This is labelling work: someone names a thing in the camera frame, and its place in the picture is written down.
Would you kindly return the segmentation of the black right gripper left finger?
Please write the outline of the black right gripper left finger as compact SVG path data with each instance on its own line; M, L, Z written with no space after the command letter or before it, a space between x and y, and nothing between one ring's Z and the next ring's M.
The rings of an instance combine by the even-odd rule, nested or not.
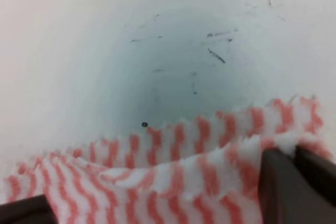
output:
M306 181L294 158L277 149L262 154L258 198L263 223L335 223L335 203Z

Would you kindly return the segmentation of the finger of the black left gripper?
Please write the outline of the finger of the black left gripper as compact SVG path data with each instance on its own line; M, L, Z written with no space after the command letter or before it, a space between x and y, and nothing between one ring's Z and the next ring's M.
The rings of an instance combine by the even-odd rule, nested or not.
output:
M1 205L1 224L55 224L57 218L45 195Z

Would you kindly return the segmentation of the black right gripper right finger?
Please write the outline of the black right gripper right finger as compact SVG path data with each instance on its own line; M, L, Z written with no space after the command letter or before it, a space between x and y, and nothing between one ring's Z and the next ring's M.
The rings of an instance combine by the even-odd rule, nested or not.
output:
M294 163L306 181L330 203L335 203L335 164L315 153L296 147Z

